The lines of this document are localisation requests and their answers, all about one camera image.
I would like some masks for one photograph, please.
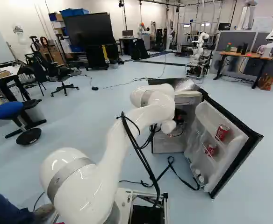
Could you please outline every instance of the person's leg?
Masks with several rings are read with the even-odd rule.
[[[28,224],[34,221],[34,214],[18,209],[0,194],[0,224]]]

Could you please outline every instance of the can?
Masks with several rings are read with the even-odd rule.
[[[205,150],[205,153],[209,157],[214,156],[216,154],[216,148],[217,148],[217,145],[215,145],[215,144],[208,144],[207,148]]]
[[[216,139],[220,141],[224,141],[225,137],[227,136],[230,128],[226,125],[220,125],[216,132]]]

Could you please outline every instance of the office chair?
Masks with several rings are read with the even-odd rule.
[[[68,96],[66,89],[77,89],[79,87],[74,86],[73,84],[65,85],[64,81],[71,77],[73,72],[67,67],[67,64],[57,65],[57,62],[48,62],[39,51],[35,51],[34,55],[39,59],[41,65],[46,69],[47,75],[49,77],[56,77],[58,82],[61,82],[62,86],[57,87],[56,91],[52,92],[50,95],[54,97],[54,94],[64,90],[65,96]]]
[[[42,93],[42,95],[44,96],[43,90],[41,88],[41,86],[46,90],[45,86],[43,85],[43,82],[47,81],[46,77],[42,77],[41,74],[39,74],[39,72],[35,71],[34,69],[35,66],[31,66],[31,65],[25,65],[25,66],[21,66],[19,68],[19,74],[25,74],[29,77],[31,77],[31,75],[35,76],[35,79],[31,80],[31,81],[24,81],[22,82],[22,85],[25,86],[25,88],[30,88],[30,85],[32,85],[33,83],[37,82],[37,84],[39,85],[40,91]]]

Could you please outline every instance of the open fridge door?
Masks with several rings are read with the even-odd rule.
[[[199,91],[203,101],[195,108],[185,157],[197,182],[215,198],[263,136],[211,99],[204,90]],[[220,125],[230,128],[222,141],[216,136]]]

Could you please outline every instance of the large monitor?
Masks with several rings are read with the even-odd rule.
[[[122,31],[122,36],[133,36],[133,30],[123,30]]]
[[[64,17],[64,21],[73,45],[85,48],[87,45],[115,43],[107,13],[69,16]]]
[[[220,23],[219,30],[230,30],[230,23]]]

